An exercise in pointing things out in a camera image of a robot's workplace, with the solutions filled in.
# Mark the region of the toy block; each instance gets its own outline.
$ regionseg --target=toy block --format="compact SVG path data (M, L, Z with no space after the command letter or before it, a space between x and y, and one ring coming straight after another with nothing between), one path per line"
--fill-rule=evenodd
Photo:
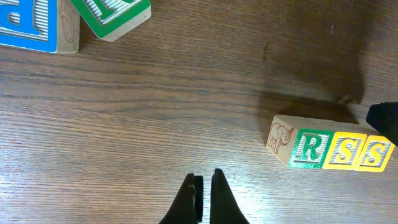
M80 15L69 0L0 0L0 44L50 53L79 49Z
M289 167L354 169L367 135L376 133L358 124L275 115L267 148Z
M149 0L71 0L93 32L115 41L152 15Z
M383 172L395 145L384 136L369 136L355 165L356 171Z
M336 132L322 168L353 170L367 136L361 133Z

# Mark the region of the wood grain surface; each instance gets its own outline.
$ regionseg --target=wood grain surface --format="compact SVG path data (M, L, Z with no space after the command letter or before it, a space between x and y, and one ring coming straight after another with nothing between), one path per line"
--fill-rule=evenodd
M396 220L385 172L288 169L250 131L2 104L2 223L157 223L189 172L222 168L251 223Z
M78 54L0 46L0 223L157 223L189 172L206 223L217 167L251 223L398 222L395 160L290 170L264 145L275 114L397 101L395 0L151 2L115 42L82 22Z

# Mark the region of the elephant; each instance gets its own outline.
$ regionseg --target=elephant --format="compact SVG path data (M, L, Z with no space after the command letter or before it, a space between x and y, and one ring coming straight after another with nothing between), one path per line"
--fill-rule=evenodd
M274 150L275 154L278 154L280 145L286 146L289 143L293 131L294 128L289 130L279 123L274 123L271 126L267 144Z

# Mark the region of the blue block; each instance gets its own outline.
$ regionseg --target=blue block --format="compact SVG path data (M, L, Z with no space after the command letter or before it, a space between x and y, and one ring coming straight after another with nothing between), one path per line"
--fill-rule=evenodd
M77 52L80 17L68 0L19 0L19 5L13 4L0 0L0 44Z

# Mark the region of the yellow block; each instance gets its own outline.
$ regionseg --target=yellow block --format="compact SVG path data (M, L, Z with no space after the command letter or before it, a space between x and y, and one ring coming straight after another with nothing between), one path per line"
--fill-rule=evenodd
M355 170L383 172L394 148L395 145L383 136L369 136Z
M336 132L322 168L353 170L367 136L360 133Z

